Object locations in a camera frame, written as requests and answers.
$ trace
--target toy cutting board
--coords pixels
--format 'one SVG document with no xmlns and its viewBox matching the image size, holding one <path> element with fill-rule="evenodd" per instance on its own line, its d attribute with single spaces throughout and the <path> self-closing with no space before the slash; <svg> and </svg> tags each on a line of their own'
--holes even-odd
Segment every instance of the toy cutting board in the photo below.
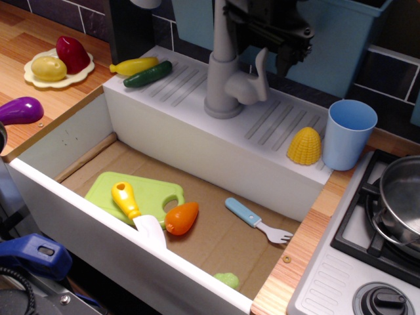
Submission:
<svg viewBox="0 0 420 315">
<path fill-rule="evenodd" d="M 185 202 L 184 190 L 178 184 L 115 172 L 105 172 L 99 175 L 85 199 L 119 220 L 134 226 L 133 220 L 128 219 L 112 199 L 112 186 L 122 181 L 128 182 L 133 187 L 134 197 L 140 212 L 143 215 L 153 215 L 163 229 L 165 229 L 166 212 L 164 208 L 166 204 L 173 200 L 177 200 L 178 205 Z"/>
</svg>

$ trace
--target yellow knife handle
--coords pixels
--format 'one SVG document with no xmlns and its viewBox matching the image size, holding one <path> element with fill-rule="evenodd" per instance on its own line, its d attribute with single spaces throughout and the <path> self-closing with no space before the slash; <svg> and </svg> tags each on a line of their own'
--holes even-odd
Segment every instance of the yellow knife handle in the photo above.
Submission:
<svg viewBox="0 0 420 315">
<path fill-rule="evenodd" d="M 134 199 L 133 187 L 128 182 L 117 182 L 111 189 L 112 199 L 130 220 L 142 215 Z"/>
</svg>

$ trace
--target toy sink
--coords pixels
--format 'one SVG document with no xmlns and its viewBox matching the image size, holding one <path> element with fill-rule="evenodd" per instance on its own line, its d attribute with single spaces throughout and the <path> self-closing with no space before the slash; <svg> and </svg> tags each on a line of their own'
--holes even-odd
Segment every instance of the toy sink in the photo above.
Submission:
<svg viewBox="0 0 420 315">
<path fill-rule="evenodd" d="M 203 111 L 207 66 L 154 47 L 175 65 L 164 80 L 126 89 L 115 76 L 79 111 L 7 164 L 43 233 L 162 314 L 249 314 L 285 245 L 226 209 L 235 197 L 270 226 L 294 233 L 331 170 L 294 164 L 285 153 L 311 126 L 324 133 L 327 111 L 272 91 L 267 103 L 220 121 Z M 106 147 L 104 141 L 116 135 Z M 59 177 L 92 149 L 92 160 Z M 200 209 L 190 231 L 155 248 L 138 231 L 84 197 L 106 172 L 179 185 Z M 213 277 L 232 272 L 234 290 Z"/>
</svg>

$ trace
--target wooden countertop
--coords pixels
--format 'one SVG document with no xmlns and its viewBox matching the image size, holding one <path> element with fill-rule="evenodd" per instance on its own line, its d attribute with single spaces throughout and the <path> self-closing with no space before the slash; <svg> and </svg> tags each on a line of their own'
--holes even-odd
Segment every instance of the wooden countertop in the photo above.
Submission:
<svg viewBox="0 0 420 315">
<path fill-rule="evenodd" d="M 25 82 L 25 64 L 36 54 L 55 48 L 61 35 L 80 41 L 93 55 L 95 69 L 82 82 L 61 89 L 40 89 Z M 75 104 L 112 77 L 111 63 L 107 42 L 0 1 L 0 105 L 31 96 L 44 108 L 43 118 L 36 123 L 6 126 L 8 140 L 1 153 L 3 160 L 12 160 L 72 115 L 78 109 Z"/>
<path fill-rule="evenodd" d="M 78 39 L 94 57 L 95 69 L 80 82 L 63 89 L 39 89 L 24 80 L 24 65 L 33 56 L 55 47 L 61 35 Z M 111 78 L 109 44 L 0 1 L 0 104 L 22 96 L 38 99 L 44 117 L 29 125 L 6 126 L 10 161 L 94 98 Z M 366 151 L 380 148 L 397 156 L 420 154 L 420 145 L 376 129 Z M 300 225 L 281 259 L 254 300 L 254 314 L 286 314 L 286 307 L 353 174 L 334 172 Z M 291 261 L 286 263 L 283 257 Z"/>
</svg>

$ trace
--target yellow plate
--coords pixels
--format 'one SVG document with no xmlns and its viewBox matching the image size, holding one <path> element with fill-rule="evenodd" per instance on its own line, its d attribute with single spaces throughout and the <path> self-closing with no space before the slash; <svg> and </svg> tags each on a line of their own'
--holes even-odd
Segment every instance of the yellow plate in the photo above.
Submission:
<svg viewBox="0 0 420 315">
<path fill-rule="evenodd" d="M 55 48 L 51 49 L 50 51 L 41 52 L 41 53 L 35 55 L 32 58 L 32 60 L 29 61 L 24 66 L 24 70 L 25 70 L 24 78 L 27 82 L 33 83 L 33 85 L 35 85 L 36 87 L 54 87 L 55 89 L 60 89 L 62 87 L 67 87 L 72 83 L 77 83 L 77 82 L 83 81 L 84 79 L 86 79 L 87 75 L 90 72 L 92 72 L 93 69 L 95 68 L 95 64 L 93 63 L 93 56 L 89 53 L 87 53 L 87 54 L 89 55 L 89 58 L 91 59 L 91 63 L 88 64 L 85 69 L 81 70 L 77 74 L 68 74 L 68 75 L 66 75 L 66 77 L 63 80 L 55 81 L 55 82 L 48 82 L 48 81 L 43 81 L 43 80 L 38 79 L 33 74 L 32 70 L 31 70 L 32 62 L 35 59 L 38 59 L 39 57 L 51 56 L 51 57 L 58 58 L 58 55 L 57 55 L 57 51 L 55 50 Z"/>
</svg>

